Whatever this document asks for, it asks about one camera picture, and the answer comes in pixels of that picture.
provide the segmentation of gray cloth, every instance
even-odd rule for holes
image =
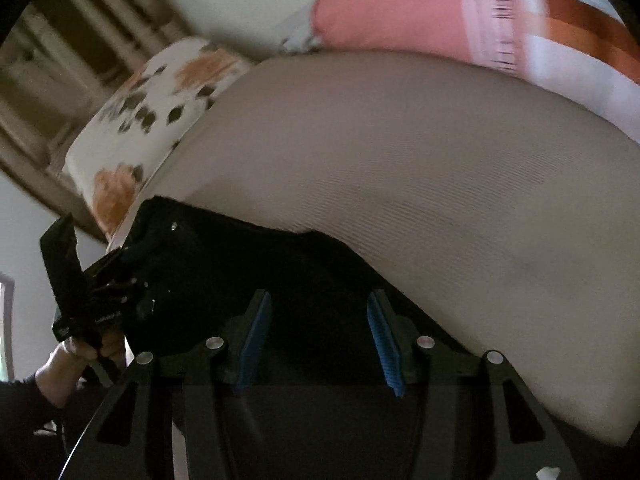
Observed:
[[[503,351],[553,413],[621,444],[640,417],[639,183],[638,145],[558,95],[434,57],[323,54],[244,76],[136,205],[161,194],[338,238],[472,352]]]

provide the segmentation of orange stripe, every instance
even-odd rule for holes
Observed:
[[[547,14],[551,19],[582,28],[640,60],[640,46],[623,23],[578,0],[545,1]]]
[[[551,18],[545,20],[545,25],[543,37],[599,59],[636,84],[640,84],[640,62],[626,51],[575,25]]]

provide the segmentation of person's hand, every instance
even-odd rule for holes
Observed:
[[[104,333],[100,355],[113,360],[120,369],[125,367],[124,335],[120,330]],[[63,408],[84,369],[97,358],[97,351],[89,344],[75,337],[67,339],[36,372],[38,389],[51,404]]]
[[[62,343],[62,348],[70,355],[86,361],[89,364],[98,358],[98,352],[94,347],[76,337],[70,337]],[[107,330],[102,336],[100,355],[107,357],[116,363],[120,370],[125,367],[124,334],[117,328]]]

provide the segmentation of folded blanket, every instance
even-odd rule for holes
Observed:
[[[640,142],[640,47],[578,0],[315,0],[287,20],[285,53],[435,54],[526,79]]]

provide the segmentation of floral pillow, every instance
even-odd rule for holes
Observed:
[[[140,67],[85,126],[66,171],[108,237],[182,136],[252,66],[202,38],[181,40]]]

